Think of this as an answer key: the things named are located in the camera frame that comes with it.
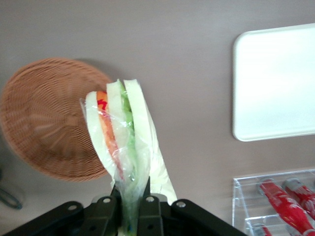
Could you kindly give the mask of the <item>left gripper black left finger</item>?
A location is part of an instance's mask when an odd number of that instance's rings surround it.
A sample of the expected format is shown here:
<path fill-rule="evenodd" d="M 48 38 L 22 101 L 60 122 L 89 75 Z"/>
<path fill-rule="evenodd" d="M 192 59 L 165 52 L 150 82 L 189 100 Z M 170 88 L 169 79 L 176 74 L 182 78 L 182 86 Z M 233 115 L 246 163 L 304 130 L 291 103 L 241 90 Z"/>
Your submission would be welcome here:
<path fill-rule="evenodd" d="M 85 220 L 87 236 L 117 236 L 121 225 L 121 196 L 116 187 L 109 195 L 93 198 Z"/>

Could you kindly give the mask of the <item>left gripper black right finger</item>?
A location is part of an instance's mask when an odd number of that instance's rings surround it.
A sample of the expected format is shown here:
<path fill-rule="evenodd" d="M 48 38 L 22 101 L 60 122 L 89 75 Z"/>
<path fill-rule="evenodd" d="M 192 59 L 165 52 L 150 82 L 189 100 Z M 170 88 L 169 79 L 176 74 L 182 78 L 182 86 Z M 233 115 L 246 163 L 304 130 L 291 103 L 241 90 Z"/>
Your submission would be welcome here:
<path fill-rule="evenodd" d="M 139 205 L 137 235 L 166 236 L 163 207 L 168 206 L 169 204 L 165 195 L 151 193 L 151 179 L 149 177 Z"/>

